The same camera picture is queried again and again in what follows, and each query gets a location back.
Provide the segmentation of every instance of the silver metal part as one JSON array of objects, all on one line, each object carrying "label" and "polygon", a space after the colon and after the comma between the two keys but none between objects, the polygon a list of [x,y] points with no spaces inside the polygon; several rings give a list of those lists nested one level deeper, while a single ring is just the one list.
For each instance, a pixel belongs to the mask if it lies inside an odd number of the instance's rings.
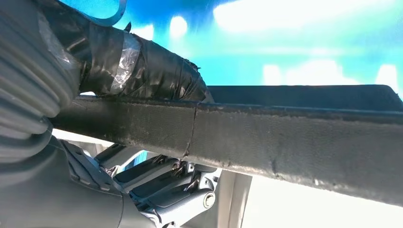
[{"label": "silver metal part", "polygon": [[115,176],[158,228],[179,227],[211,208],[221,169],[159,155]]},{"label": "silver metal part", "polygon": [[142,184],[145,184],[145,183],[161,176],[164,173],[171,171],[173,165],[175,165],[177,162],[178,162],[177,159],[168,159],[168,160],[164,161],[164,163],[162,163],[162,164],[156,164],[155,162],[153,162],[153,163],[150,163],[149,166],[146,166],[143,169],[139,170],[139,172],[137,172],[130,181],[127,181],[127,182],[120,181],[118,178],[118,175],[115,176],[114,180],[116,182],[118,182],[126,192],[129,192],[132,189],[134,189]]},{"label": "silver metal part", "polygon": [[203,204],[204,204],[204,207],[205,207],[205,208],[207,208],[207,209],[211,208],[211,207],[213,206],[214,202],[215,202],[215,194],[214,194],[214,192],[208,193],[208,194],[204,197],[204,202],[203,202]]},{"label": "silver metal part", "polygon": [[202,171],[200,174],[199,189],[211,189],[215,191],[221,172],[222,169],[216,169],[214,172]]},{"label": "silver metal part", "polygon": [[174,221],[177,226],[181,226],[208,209],[204,206],[204,200],[211,195],[214,192],[209,189],[199,190],[169,207],[157,208],[155,211],[160,216],[161,224]]}]

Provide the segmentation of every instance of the chrome part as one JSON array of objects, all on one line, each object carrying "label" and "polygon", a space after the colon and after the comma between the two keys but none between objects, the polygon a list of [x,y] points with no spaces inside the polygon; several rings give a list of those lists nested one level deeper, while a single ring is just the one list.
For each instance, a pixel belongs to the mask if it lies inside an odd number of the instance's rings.
[{"label": "chrome part", "polygon": [[208,193],[205,197],[204,197],[204,207],[209,209],[213,206],[215,202],[215,194],[214,192]]}]

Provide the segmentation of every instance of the metal beam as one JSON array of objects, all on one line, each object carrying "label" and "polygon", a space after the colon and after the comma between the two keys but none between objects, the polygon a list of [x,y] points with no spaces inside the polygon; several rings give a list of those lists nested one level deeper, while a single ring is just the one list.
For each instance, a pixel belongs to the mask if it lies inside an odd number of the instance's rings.
[{"label": "metal beam", "polygon": [[403,114],[81,97],[59,129],[403,206]]}]

